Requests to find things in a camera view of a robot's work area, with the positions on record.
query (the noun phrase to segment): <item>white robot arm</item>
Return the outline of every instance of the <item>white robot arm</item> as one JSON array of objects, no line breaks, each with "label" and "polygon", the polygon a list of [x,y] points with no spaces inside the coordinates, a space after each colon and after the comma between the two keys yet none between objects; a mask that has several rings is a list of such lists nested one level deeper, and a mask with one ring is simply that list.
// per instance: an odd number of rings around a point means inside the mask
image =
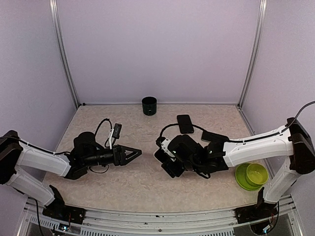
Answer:
[{"label": "white robot arm", "polygon": [[83,132],[74,139],[74,148],[71,152],[61,153],[35,147],[21,140],[17,132],[11,130],[0,137],[0,184],[11,186],[40,201],[45,205],[43,214],[46,216],[82,224],[85,215],[83,208],[65,205],[56,188],[40,182],[21,167],[33,167],[75,180],[87,174],[91,166],[126,165],[142,152],[138,149],[111,144],[112,137],[119,138],[120,129],[121,125],[116,124],[111,130],[110,147],[98,144],[94,133]]},{"label": "white robot arm", "polygon": [[184,171],[194,171],[203,178],[210,178],[211,173],[228,170],[245,162],[286,156],[274,178],[258,193],[257,204],[235,210],[239,223],[269,217],[288,188],[301,175],[315,170],[315,150],[311,138],[295,118],[289,118],[286,126],[237,140],[202,129],[210,137],[206,147],[188,135],[178,135],[172,140],[164,138],[162,134],[166,128],[157,139],[159,150],[155,157],[171,177],[179,177]]}]

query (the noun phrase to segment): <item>cord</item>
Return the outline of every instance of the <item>cord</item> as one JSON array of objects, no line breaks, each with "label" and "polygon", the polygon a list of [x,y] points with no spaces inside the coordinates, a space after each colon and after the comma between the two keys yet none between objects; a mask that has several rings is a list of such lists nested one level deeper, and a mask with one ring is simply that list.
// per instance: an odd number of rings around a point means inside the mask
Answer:
[{"label": "cord", "polygon": [[109,170],[109,165],[106,165],[106,167],[107,167],[107,169],[104,172],[94,171],[94,170],[92,170],[91,166],[89,167],[89,170],[92,171],[93,173],[96,173],[96,174],[103,174],[103,173],[106,173]]},{"label": "cord", "polygon": [[27,146],[30,146],[30,147],[32,147],[32,148],[35,148],[35,149],[37,149],[37,150],[40,150],[40,151],[43,151],[43,152],[46,152],[46,153],[49,153],[49,154],[52,154],[52,155],[70,154],[69,151],[62,151],[62,152],[48,151],[48,150],[43,149],[43,148],[41,148],[41,147],[37,147],[37,146],[35,146],[35,145],[33,145],[33,144],[29,144],[28,142],[25,142],[24,140],[22,140],[22,139],[20,139],[20,138],[16,138],[16,137],[12,137],[12,136],[2,136],[2,137],[0,137],[0,139],[14,139],[14,140],[17,140],[17,141],[19,141],[19,142],[21,142],[21,143],[23,143],[23,144],[25,144],[25,145],[27,145]]},{"label": "cord", "polygon": [[[301,112],[308,106],[312,105],[312,104],[315,104],[315,101],[312,101],[312,102],[309,102],[307,104],[305,104],[300,110],[299,112],[296,114],[296,116],[294,117],[293,121],[286,127],[284,128],[281,132],[277,132],[277,133],[273,133],[273,134],[269,134],[269,135],[265,135],[265,136],[261,136],[261,137],[258,137],[258,138],[253,138],[253,139],[247,139],[247,140],[229,140],[229,141],[226,141],[228,143],[244,143],[244,142],[252,142],[252,141],[257,141],[257,140],[260,140],[260,139],[265,139],[265,138],[270,138],[270,137],[273,137],[273,136],[276,136],[278,134],[281,134],[283,132],[285,132],[286,130],[288,130],[292,125],[293,123],[296,121],[296,119],[299,117],[299,115],[301,114]],[[174,123],[174,124],[169,124],[167,126],[165,126],[161,132],[160,132],[160,135],[159,135],[159,139],[161,140],[162,136],[163,136],[163,132],[169,128],[169,127],[172,127],[172,126],[176,126],[176,125],[179,125],[178,123]],[[207,132],[207,130],[205,130],[204,128],[201,128],[200,126],[198,125],[194,125],[193,124],[193,127],[196,127],[197,129],[200,129],[204,132]]]},{"label": "cord", "polygon": [[97,128],[96,128],[96,131],[95,131],[95,133],[94,133],[94,136],[97,135],[97,132],[98,132],[99,128],[101,127],[101,125],[102,125],[105,121],[108,121],[109,124],[110,124],[110,129],[111,129],[111,130],[113,129],[112,122],[110,122],[109,118],[105,118],[104,120],[102,120],[102,121],[98,124],[98,126],[97,126]]},{"label": "cord", "polygon": [[41,236],[44,236],[43,230],[42,230],[41,225],[40,225],[40,220],[39,220],[38,201],[36,199],[34,199],[34,200],[36,202],[37,222],[38,222],[39,231],[40,231]]},{"label": "cord", "polygon": [[278,222],[278,219],[279,219],[279,212],[280,212],[280,205],[279,205],[279,202],[278,202],[278,213],[277,213],[276,222],[275,222],[275,224],[272,226],[271,230],[269,230],[267,233],[270,233],[270,232],[273,231],[273,229],[276,227],[277,222]]},{"label": "cord", "polygon": [[[163,132],[164,132],[167,128],[172,127],[172,126],[177,126],[177,125],[179,125],[179,124],[178,124],[178,123],[174,123],[174,124],[169,124],[169,125],[165,126],[165,127],[161,130],[161,132],[160,132],[160,134],[159,134],[160,140],[161,140],[161,137],[163,136]],[[193,127],[197,128],[197,129],[200,129],[201,131],[207,132],[207,130],[205,130],[204,128],[201,128],[201,127],[198,126],[198,125],[193,124]]]},{"label": "cord", "polygon": [[[97,132],[98,132],[99,128],[101,127],[101,125],[102,125],[105,121],[108,121],[108,122],[109,122],[109,124],[110,124],[110,130],[113,129],[113,124],[112,124],[112,122],[109,120],[109,118],[105,118],[105,119],[103,119],[103,120],[98,124],[98,126],[97,126],[97,128],[96,128],[96,131],[95,131],[95,133],[94,133],[94,136],[95,136],[95,137],[96,137],[96,135],[97,135]],[[105,141],[105,143],[104,143],[104,147],[106,147],[106,148],[108,148],[108,147],[106,146],[107,143],[108,143],[108,138],[106,139],[106,141]]]},{"label": "cord", "polygon": [[305,104],[305,105],[299,110],[299,112],[296,114],[296,116],[294,117],[293,121],[292,121],[286,128],[284,128],[281,132],[269,134],[269,135],[262,136],[262,137],[258,137],[258,138],[254,138],[254,139],[248,139],[248,140],[229,140],[229,141],[227,141],[227,142],[229,142],[229,143],[251,142],[251,141],[257,141],[257,140],[260,140],[260,139],[270,138],[270,137],[276,136],[276,135],[278,135],[278,134],[281,134],[281,133],[285,132],[286,130],[288,130],[288,129],[291,127],[291,125],[293,125],[293,123],[296,121],[296,119],[298,118],[298,116],[301,114],[301,112],[302,112],[306,107],[308,107],[308,106],[310,106],[310,105],[312,105],[312,104],[315,104],[315,101],[309,102],[309,103]]}]

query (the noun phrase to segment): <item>black smartphone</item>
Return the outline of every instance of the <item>black smartphone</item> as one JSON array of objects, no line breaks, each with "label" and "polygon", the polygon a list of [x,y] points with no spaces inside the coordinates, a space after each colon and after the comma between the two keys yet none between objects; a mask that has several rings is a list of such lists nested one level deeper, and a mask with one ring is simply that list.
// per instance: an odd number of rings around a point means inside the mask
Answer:
[{"label": "black smartphone", "polygon": [[224,143],[228,142],[229,138],[225,135],[203,131],[201,135],[201,140],[206,142]]},{"label": "black smartphone", "polygon": [[178,115],[177,122],[179,124],[179,130],[181,134],[192,134],[193,133],[193,125],[189,115]]}]

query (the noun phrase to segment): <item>dark green cup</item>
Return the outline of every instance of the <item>dark green cup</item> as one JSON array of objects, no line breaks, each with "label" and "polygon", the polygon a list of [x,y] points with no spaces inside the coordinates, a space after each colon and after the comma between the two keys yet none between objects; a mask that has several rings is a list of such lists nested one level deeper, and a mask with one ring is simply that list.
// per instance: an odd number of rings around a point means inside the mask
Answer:
[{"label": "dark green cup", "polygon": [[153,116],[157,112],[157,99],[155,97],[145,97],[142,99],[143,113]]}]

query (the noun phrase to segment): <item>speckled surface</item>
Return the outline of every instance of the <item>speckled surface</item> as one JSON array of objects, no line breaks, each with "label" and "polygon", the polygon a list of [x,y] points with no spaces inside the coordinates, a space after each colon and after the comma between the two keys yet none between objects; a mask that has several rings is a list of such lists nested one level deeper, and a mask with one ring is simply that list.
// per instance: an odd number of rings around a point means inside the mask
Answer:
[{"label": "speckled surface", "polygon": [[[155,140],[163,127],[176,123],[176,115],[189,114],[193,124],[230,138],[243,138],[249,133],[234,106],[218,105],[158,105],[152,117],[142,113],[141,105],[81,106],[75,114],[58,147],[71,150],[73,139],[81,132],[94,132],[99,122],[110,118],[123,125],[117,144],[141,149],[143,154],[126,166],[110,165],[107,173],[88,172],[78,180],[68,180],[47,173],[45,183],[58,188],[65,202],[81,207],[136,212],[180,212],[219,209],[251,204],[257,191],[249,192],[237,184],[234,168],[203,179],[196,173],[185,172],[171,178],[154,158],[158,149]],[[109,125],[104,123],[96,140],[103,144]],[[179,135],[178,127],[168,128],[164,136]],[[191,135],[203,146],[201,131]]]}]

